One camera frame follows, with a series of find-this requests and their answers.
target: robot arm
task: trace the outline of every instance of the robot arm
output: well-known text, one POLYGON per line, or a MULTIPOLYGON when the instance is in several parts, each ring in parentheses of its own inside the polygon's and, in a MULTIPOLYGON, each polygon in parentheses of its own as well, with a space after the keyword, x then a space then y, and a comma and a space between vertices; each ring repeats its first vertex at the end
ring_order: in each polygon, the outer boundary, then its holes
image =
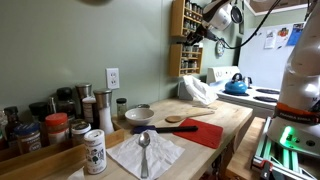
POLYGON ((226 12, 226 6, 229 5, 230 0, 215 0, 209 3, 203 9, 203 20, 195 32, 191 32, 187 36, 186 45, 194 45, 200 42, 203 38, 212 41, 217 41, 218 38, 214 35, 209 27, 213 26, 218 30, 225 29, 231 22, 230 15, 226 12))
POLYGON ((314 0, 288 58, 268 137, 285 148, 320 158, 320 3, 314 0))

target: white refrigerator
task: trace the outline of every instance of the white refrigerator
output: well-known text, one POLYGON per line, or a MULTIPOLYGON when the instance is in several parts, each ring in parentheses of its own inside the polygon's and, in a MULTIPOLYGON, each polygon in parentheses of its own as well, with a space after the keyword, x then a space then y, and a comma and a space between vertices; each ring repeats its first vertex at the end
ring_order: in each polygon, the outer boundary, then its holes
MULTIPOLYGON (((238 62, 241 74, 251 77, 253 86, 280 89, 285 64, 303 25, 299 22, 261 27, 251 41, 241 47, 238 62)), ((254 31, 255 28, 245 30, 242 43, 254 31)))

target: blue kettle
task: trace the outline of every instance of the blue kettle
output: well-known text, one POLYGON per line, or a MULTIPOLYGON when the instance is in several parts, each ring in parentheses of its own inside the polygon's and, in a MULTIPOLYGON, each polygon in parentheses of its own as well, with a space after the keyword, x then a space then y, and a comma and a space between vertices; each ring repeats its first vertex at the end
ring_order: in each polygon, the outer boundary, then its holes
POLYGON ((236 73, 233 75, 230 82, 225 85, 225 92, 228 94, 244 94, 246 93, 248 86, 243 82, 242 75, 236 73))

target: stove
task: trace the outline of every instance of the stove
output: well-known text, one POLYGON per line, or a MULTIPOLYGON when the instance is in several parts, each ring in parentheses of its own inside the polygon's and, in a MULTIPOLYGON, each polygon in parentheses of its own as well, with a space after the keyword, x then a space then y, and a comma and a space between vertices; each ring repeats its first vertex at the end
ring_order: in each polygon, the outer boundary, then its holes
POLYGON ((250 86, 251 88, 246 90, 246 94, 232 95, 225 93, 225 84, 231 81, 231 78, 235 73, 239 72, 240 70, 236 66, 226 66, 208 68, 207 74, 207 84, 214 88, 219 97, 218 100, 253 109, 252 116, 240 129, 235 139, 235 150, 239 146, 254 117, 265 119, 273 116, 274 108, 280 94, 277 89, 254 86, 254 79, 252 79, 253 84, 250 86))
POLYGON ((265 87, 251 86, 247 89, 245 94, 229 94, 224 91, 224 85, 230 80, 221 80, 219 82, 210 83, 209 86, 213 87, 222 101, 227 101, 233 104, 242 105, 245 107, 250 107, 255 109, 260 109, 264 114, 255 114, 258 117, 266 118, 267 116, 272 116, 273 110, 279 99, 279 91, 276 89, 268 89, 265 87))

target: spice rack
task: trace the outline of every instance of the spice rack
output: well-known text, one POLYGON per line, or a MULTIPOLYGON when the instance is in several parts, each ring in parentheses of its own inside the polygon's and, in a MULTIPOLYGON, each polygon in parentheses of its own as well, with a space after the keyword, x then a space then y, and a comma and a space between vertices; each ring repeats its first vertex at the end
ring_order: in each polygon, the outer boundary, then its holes
POLYGON ((201 24, 202 8, 189 0, 175 0, 171 8, 171 36, 186 37, 201 24))
POLYGON ((184 76, 188 74, 200 74, 202 61, 202 48, 172 44, 170 46, 170 76, 184 76))

